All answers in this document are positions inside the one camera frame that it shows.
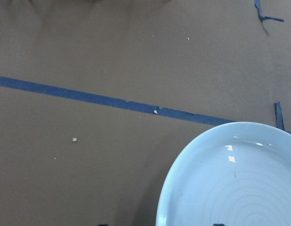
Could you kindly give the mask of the light blue plate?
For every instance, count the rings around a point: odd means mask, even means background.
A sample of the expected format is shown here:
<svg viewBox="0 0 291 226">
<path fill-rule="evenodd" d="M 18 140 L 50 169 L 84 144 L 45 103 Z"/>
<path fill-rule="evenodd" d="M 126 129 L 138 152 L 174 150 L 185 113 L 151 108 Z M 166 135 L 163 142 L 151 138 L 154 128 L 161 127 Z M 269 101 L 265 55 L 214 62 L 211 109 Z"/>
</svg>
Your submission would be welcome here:
<svg viewBox="0 0 291 226">
<path fill-rule="evenodd" d="M 291 134 L 254 122 L 217 126 L 178 155 L 157 226 L 291 226 Z"/>
</svg>

